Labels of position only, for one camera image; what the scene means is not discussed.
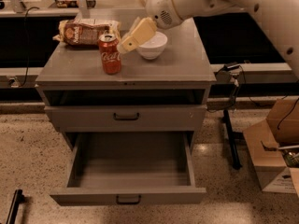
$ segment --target bowl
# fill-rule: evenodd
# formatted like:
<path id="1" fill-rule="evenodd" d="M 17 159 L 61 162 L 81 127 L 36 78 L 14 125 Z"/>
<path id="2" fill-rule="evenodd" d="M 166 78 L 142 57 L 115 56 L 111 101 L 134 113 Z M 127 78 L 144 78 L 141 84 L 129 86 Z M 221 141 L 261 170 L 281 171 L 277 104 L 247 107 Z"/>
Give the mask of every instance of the bowl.
<path id="1" fill-rule="evenodd" d="M 143 58 L 153 60 L 162 54 L 166 47 L 167 40 L 168 38 L 165 34 L 156 32 L 154 37 L 139 46 L 136 50 Z"/>

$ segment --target red can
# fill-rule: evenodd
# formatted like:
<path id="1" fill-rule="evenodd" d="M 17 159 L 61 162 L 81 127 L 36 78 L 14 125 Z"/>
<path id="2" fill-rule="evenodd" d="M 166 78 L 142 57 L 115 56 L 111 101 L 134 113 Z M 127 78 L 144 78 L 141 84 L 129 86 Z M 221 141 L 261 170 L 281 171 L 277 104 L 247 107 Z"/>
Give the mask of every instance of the red can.
<path id="1" fill-rule="evenodd" d="M 114 34 L 100 35 L 98 41 L 103 69 L 110 75 L 121 70 L 121 56 L 117 50 L 118 43 L 119 41 Z"/>

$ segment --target open cardboard box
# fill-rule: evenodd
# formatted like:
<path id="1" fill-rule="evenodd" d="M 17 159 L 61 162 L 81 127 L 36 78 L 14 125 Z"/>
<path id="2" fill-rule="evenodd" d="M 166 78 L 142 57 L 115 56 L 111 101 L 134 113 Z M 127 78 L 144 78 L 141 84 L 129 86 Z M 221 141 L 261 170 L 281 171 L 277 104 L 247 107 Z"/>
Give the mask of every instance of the open cardboard box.
<path id="1" fill-rule="evenodd" d="M 299 141 L 299 102 L 277 100 L 267 118 L 243 131 L 262 191 L 297 193 L 299 168 L 289 168 L 279 143 Z"/>

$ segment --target speckled concrete floor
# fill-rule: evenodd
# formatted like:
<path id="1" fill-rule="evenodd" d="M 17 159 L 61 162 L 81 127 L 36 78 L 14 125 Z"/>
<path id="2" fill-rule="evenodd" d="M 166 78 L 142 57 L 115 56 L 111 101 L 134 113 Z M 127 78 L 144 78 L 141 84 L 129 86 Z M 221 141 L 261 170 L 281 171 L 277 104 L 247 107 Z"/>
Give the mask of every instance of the speckled concrete floor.
<path id="1" fill-rule="evenodd" d="M 238 103 L 230 111 L 235 131 L 262 119 L 269 107 Z M 298 223 L 295 194 L 262 193 L 246 145 L 238 145 L 243 167 L 231 166 L 222 111 L 206 113 L 192 154 L 196 186 L 207 194 L 197 205 L 61 207 L 50 196 L 65 185 L 71 151 L 43 113 L 42 104 L 0 104 L 0 223 L 15 189 L 22 189 L 16 223 Z"/>

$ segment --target cabinet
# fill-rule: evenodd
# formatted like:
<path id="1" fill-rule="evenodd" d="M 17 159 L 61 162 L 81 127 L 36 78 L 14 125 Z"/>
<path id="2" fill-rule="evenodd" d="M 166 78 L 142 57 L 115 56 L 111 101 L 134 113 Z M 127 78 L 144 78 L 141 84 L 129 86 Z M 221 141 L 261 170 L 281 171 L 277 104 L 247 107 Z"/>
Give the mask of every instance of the cabinet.
<path id="1" fill-rule="evenodd" d="M 98 10 L 125 32 L 143 9 Z M 60 205 L 199 203 L 192 148 L 215 77 L 193 20 L 164 31 L 154 61 L 136 51 L 106 75 L 97 49 L 61 43 L 36 79 L 54 128 L 73 151 Z"/>

